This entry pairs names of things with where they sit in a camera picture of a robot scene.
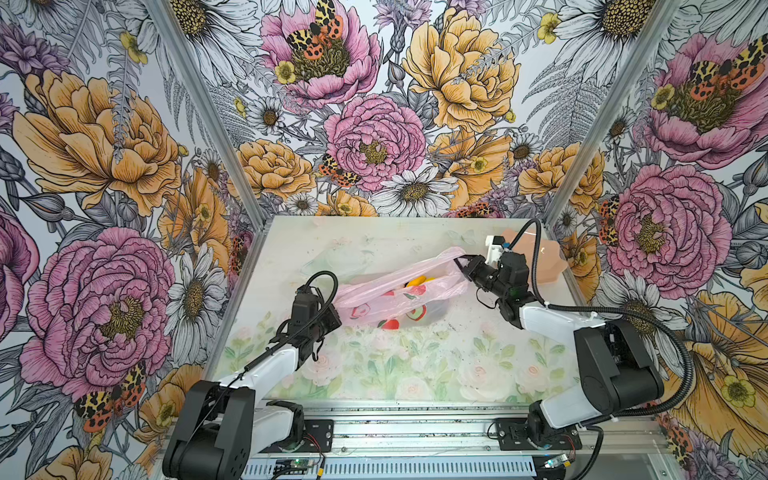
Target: pink plastic bag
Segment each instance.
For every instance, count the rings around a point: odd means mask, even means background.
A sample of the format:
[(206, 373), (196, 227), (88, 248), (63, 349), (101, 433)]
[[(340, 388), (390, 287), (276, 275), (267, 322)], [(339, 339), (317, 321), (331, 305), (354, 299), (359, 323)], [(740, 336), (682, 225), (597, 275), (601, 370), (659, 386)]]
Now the pink plastic bag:
[[(333, 301), (342, 323), (376, 325), (382, 320), (423, 307), (427, 302), (447, 300), (467, 290), (464, 278), (453, 259), (464, 255), (459, 247), (451, 247), (437, 257), (414, 263), (396, 272), (359, 285), (342, 285)], [(403, 287), (411, 280), (426, 275), (434, 280), (417, 286)]]

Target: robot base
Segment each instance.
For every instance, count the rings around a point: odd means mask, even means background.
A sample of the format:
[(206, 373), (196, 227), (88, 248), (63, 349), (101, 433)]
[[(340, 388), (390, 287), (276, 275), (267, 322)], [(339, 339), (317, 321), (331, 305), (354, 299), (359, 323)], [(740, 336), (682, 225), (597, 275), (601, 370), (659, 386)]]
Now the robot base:
[(562, 433), (548, 437), (542, 437), (542, 445), (550, 445), (547, 449), (540, 445), (536, 445), (528, 439), (527, 419), (496, 419), (494, 420), (494, 424), (496, 425), (496, 431), (498, 432), (498, 447), (503, 452), (508, 452), (510, 450), (571, 450), (571, 442), (573, 442), (574, 449), (581, 450), (581, 440), (579, 439), (576, 429), (563, 431)]

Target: pink bowl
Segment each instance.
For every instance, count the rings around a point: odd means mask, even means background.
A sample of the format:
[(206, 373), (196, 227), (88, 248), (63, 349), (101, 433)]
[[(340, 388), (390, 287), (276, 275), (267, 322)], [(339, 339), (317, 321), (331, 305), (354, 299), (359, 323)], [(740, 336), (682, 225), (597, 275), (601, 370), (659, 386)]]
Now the pink bowl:
[[(511, 242), (515, 239), (518, 232), (512, 229), (504, 230), (502, 235), (504, 239)], [(533, 258), (533, 244), (536, 235), (532, 232), (525, 232), (517, 245), (512, 249), (515, 253), (525, 255), (525, 262), (528, 268), (531, 268), (531, 259)], [(552, 283), (558, 280), (568, 262), (560, 257), (560, 244), (554, 240), (542, 240), (538, 251), (538, 264), (536, 266), (536, 280), (538, 284)], [(528, 274), (528, 283), (531, 282), (531, 275)]]

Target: white table surface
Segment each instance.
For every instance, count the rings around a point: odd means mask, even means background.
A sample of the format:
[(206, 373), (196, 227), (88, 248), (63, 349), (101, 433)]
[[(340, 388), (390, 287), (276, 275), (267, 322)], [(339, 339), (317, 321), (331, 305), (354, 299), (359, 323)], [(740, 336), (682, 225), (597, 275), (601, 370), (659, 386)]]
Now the white table surface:
[[(296, 288), (332, 270), (342, 283), (376, 276), (457, 245), (485, 255), (485, 236), (525, 220), (368, 217), (276, 217), (214, 370), (234, 372), (261, 353), (290, 315)], [(526, 404), (578, 380), (575, 354), (519, 330), (467, 293), (445, 317), (398, 330), (343, 326), (270, 398)], [(540, 285), (553, 303), (574, 304), (564, 277)], [(488, 303), (490, 294), (480, 292)]]

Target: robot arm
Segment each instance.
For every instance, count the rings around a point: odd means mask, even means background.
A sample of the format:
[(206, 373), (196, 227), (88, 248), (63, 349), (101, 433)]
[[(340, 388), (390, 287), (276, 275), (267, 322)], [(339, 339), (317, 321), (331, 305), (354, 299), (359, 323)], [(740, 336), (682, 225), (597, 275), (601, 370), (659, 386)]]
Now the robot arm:
[(606, 323), (596, 313), (589, 317), (528, 305), (536, 297), (528, 291), (525, 256), (504, 251), (503, 237), (489, 237), (489, 257), (463, 257), (457, 264), (478, 288), (494, 293), (502, 317), (513, 326), (547, 336), (576, 352), (581, 382), (535, 402), (528, 413), (528, 438), (540, 447), (579, 423), (595, 423), (616, 412), (651, 402), (664, 394), (664, 384), (637, 330), (624, 319)]
[[(329, 274), (334, 290), (327, 301), (309, 285)], [(248, 458), (276, 442), (298, 444), (304, 436), (301, 406), (272, 401), (255, 405), (283, 378), (314, 355), (314, 346), (341, 326), (331, 301), (338, 281), (316, 273), (299, 288), (291, 318), (283, 322), (262, 355), (218, 382), (201, 380), (187, 394), (163, 458), (163, 473), (179, 480), (239, 478)]]

